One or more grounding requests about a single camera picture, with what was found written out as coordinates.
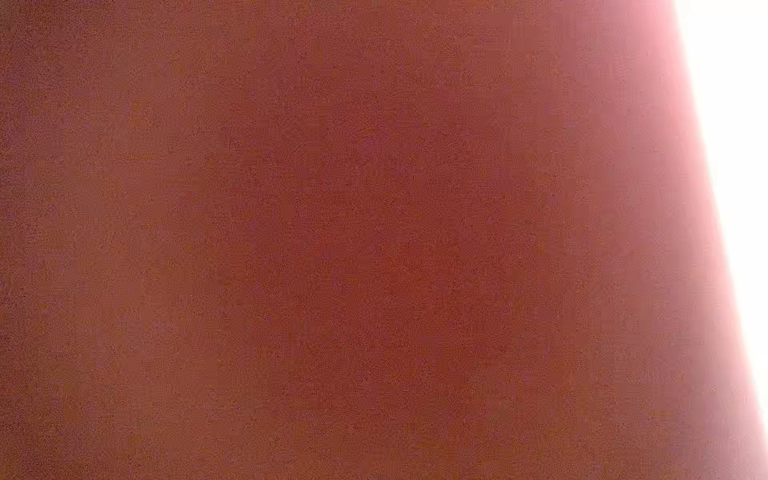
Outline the pink purple wrapping paper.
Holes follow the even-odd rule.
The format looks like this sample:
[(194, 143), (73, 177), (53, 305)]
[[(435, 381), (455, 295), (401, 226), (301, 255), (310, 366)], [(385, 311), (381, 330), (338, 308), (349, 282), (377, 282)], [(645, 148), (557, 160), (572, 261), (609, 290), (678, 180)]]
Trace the pink purple wrapping paper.
[(763, 479), (670, 1), (5, 1), (5, 479)]

